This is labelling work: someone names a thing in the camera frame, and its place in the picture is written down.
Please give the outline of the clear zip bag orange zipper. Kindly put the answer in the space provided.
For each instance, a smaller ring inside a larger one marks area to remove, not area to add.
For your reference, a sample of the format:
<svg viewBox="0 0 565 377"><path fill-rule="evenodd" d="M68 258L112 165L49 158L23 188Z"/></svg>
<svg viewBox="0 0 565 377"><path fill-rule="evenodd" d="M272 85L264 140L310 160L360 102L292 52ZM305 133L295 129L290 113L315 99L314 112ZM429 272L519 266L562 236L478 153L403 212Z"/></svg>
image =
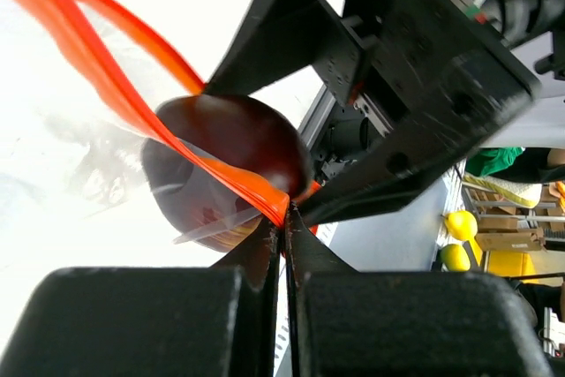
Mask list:
<svg viewBox="0 0 565 377"><path fill-rule="evenodd" d="M166 40L120 3L115 0L15 1L41 23L65 59L92 84L102 102L123 121L147 140L158 141L201 167L258 209L262 219L281 228L290 205L308 199L319 189L313 178L306 195L291 200L258 175L220 165L211 159L201 159L185 147L157 117L157 109L147 105L126 77L83 13L83 7L93 8L135 40L187 90L185 97L206 94L204 83Z"/></svg>

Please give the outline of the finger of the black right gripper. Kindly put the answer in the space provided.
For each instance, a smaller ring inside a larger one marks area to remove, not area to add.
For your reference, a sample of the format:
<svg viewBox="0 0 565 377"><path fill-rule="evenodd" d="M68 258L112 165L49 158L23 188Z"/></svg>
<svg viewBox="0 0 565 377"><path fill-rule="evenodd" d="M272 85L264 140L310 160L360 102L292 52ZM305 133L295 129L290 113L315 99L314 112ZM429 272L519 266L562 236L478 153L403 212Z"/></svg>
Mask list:
<svg viewBox="0 0 565 377"><path fill-rule="evenodd" d="M333 96L350 97L352 28L326 0L252 0L205 92L250 95L311 66Z"/></svg>

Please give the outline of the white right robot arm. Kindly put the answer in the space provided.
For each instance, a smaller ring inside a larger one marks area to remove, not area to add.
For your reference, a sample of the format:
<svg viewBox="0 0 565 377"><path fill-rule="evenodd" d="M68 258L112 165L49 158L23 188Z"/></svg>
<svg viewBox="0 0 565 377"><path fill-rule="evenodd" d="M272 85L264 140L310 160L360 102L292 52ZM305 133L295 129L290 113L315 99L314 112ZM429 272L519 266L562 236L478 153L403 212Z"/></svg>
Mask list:
<svg viewBox="0 0 565 377"><path fill-rule="evenodd" d="M380 140L301 206L307 223L396 211L564 76L564 0L252 0L206 85L249 95L311 66Z"/></svg>

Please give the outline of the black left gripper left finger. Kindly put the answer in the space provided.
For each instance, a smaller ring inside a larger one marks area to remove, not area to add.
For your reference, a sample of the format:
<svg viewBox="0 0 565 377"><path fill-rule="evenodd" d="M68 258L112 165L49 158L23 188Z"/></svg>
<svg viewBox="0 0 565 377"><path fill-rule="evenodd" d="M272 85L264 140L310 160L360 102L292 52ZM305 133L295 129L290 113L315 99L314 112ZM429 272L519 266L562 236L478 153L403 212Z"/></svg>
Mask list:
<svg viewBox="0 0 565 377"><path fill-rule="evenodd" d="M281 233L208 268L61 268L34 290L4 376L269 376Z"/></svg>

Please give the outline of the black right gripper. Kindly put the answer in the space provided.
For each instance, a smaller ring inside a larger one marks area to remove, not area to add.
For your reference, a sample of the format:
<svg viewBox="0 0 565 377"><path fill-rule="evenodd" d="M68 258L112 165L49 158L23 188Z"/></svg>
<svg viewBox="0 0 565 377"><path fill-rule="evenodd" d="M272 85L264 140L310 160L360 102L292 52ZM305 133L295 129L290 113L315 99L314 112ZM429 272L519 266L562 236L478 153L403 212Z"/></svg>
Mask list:
<svg viewBox="0 0 565 377"><path fill-rule="evenodd" d="M384 0L353 20L353 93L385 139L299 212L308 225L396 211L520 117L541 85L512 54L536 0ZM358 28L365 26L366 34Z"/></svg>

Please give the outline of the dark red toy apple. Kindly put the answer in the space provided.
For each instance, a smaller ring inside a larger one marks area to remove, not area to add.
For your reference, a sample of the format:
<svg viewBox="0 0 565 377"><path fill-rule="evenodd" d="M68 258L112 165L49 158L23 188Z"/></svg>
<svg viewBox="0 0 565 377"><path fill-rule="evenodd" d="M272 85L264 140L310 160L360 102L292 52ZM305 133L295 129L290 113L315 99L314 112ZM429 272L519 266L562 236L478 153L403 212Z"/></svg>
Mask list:
<svg viewBox="0 0 565 377"><path fill-rule="evenodd" d="M179 97L157 117L201 159L264 178L291 200L306 195L313 163L297 129L281 113L251 97ZM259 225L258 209L174 149L148 139L141 164L154 200L177 231L176 245L194 242L226 253Z"/></svg>

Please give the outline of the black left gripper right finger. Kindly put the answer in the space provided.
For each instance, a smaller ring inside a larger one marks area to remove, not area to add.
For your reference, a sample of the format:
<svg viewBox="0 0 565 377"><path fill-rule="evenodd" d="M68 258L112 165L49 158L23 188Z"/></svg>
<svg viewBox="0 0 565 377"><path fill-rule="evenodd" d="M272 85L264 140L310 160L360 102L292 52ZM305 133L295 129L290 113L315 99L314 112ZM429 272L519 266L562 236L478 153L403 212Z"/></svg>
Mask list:
<svg viewBox="0 0 565 377"><path fill-rule="evenodd" d="M296 207L285 219L296 376L553 376L523 305L500 277L359 272Z"/></svg>

